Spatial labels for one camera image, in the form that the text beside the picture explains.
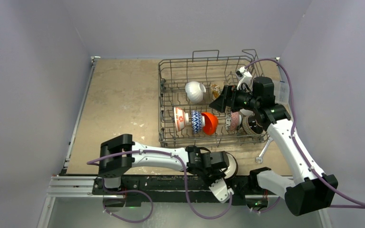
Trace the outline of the orange bowl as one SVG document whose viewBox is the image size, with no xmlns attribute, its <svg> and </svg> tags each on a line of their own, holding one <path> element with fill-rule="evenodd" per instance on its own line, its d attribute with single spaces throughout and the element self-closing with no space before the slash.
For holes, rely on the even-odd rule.
<svg viewBox="0 0 365 228">
<path fill-rule="evenodd" d="M 213 135 L 217 131 L 217 127 L 219 124 L 218 118 L 209 112 L 203 112 L 201 115 L 205 119 L 205 126 L 203 127 L 203 131 L 207 135 Z"/>
</svg>

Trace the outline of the red white patterned bowl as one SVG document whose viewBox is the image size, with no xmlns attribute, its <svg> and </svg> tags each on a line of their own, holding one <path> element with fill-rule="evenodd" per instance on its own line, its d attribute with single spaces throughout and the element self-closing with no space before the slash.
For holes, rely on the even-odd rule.
<svg viewBox="0 0 365 228">
<path fill-rule="evenodd" d="M 179 107 L 173 108 L 173 118 L 177 132 L 182 131 L 189 124 L 189 114 Z"/>
</svg>

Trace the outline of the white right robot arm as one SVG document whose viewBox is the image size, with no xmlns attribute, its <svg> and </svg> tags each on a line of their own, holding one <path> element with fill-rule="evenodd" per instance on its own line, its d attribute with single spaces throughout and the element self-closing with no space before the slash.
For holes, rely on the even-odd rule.
<svg viewBox="0 0 365 228">
<path fill-rule="evenodd" d="M 333 174 L 326 175 L 312 161 L 294 131 L 292 117 L 283 105 L 275 102 L 274 83 L 270 78 L 255 78 L 251 92 L 226 85 L 209 107 L 220 113 L 225 112 L 226 107 L 232 111 L 251 110 L 256 123 L 274 140 L 290 166 L 291 180 L 267 167 L 250 171 L 248 188 L 251 192 L 272 191 L 285 200 L 289 211 L 295 216 L 331 206 L 338 181 Z"/>
</svg>

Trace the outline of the floral patterned bowl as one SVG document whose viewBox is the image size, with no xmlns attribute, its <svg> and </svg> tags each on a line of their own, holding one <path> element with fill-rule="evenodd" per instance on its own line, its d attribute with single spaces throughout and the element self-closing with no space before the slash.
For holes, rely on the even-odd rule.
<svg viewBox="0 0 365 228">
<path fill-rule="evenodd" d="M 225 119 L 225 129 L 228 132 L 237 131 L 242 121 L 241 112 L 228 112 Z"/>
</svg>

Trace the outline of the blue white zigzag bowl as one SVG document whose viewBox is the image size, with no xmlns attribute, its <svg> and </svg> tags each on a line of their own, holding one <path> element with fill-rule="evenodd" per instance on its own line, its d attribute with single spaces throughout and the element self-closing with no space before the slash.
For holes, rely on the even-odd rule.
<svg viewBox="0 0 365 228">
<path fill-rule="evenodd" d="M 198 134 L 205 126 L 204 116 L 196 110 L 191 110 L 192 133 Z"/>
</svg>

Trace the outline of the black bowl white inside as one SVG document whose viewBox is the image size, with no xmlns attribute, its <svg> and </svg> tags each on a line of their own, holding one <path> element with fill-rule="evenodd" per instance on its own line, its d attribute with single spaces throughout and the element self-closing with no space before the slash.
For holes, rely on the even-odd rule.
<svg viewBox="0 0 365 228">
<path fill-rule="evenodd" d="M 227 153 L 228 158 L 228 167 L 222 169 L 223 173 L 225 174 L 225 179 L 229 180 L 234 178 L 237 175 L 238 172 L 238 163 L 237 160 L 234 158 L 234 156 L 230 153 Z"/>
</svg>

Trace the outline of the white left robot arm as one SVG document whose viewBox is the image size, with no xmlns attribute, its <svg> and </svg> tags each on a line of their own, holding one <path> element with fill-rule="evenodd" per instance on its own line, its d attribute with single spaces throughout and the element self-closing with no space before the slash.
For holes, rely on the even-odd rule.
<svg viewBox="0 0 365 228">
<path fill-rule="evenodd" d="M 221 178 L 231 179 L 238 171 L 235 158 L 226 151 L 211 152 L 205 147 L 160 148 L 133 141 L 131 134 L 122 134 L 100 145 L 98 176 L 107 178 L 104 188 L 118 194 L 123 187 L 119 177 L 134 167 L 160 167 L 186 171 L 211 185 Z"/>
</svg>

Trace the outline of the plain white bowl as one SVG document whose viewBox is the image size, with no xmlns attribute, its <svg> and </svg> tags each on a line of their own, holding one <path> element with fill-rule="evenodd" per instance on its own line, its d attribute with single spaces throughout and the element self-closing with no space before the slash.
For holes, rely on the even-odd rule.
<svg viewBox="0 0 365 228">
<path fill-rule="evenodd" d="M 193 104 L 197 104 L 204 99 L 206 88 L 205 85 L 202 83 L 191 81 L 185 85 L 185 92 L 190 102 Z"/>
</svg>

